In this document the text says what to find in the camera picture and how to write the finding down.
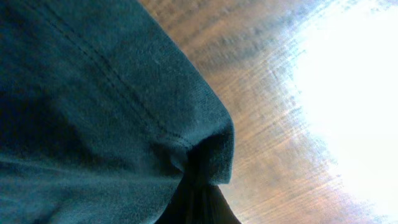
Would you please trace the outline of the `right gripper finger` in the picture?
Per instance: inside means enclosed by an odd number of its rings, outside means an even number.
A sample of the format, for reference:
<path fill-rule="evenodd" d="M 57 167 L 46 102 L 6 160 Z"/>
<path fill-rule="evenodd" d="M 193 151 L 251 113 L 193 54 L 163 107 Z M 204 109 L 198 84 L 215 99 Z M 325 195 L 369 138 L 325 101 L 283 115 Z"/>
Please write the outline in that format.
<path fill-rule="evenodd" d="M 183 178 L 155 224 L 240 224 L 217 185 L 210 183 L 215 136 L 187 154 Z"/>

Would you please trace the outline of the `dark green t-shirt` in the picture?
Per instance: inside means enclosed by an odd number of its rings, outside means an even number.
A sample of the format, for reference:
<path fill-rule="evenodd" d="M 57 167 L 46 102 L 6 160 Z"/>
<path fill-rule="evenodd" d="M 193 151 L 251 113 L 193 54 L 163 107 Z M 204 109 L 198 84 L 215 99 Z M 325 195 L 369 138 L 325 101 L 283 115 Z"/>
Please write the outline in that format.
<path fill-rule="evenodd" d="M 1 222 L 155 223 L 187 154 L 232 119 L 137 1 L 1 2 Z"/>

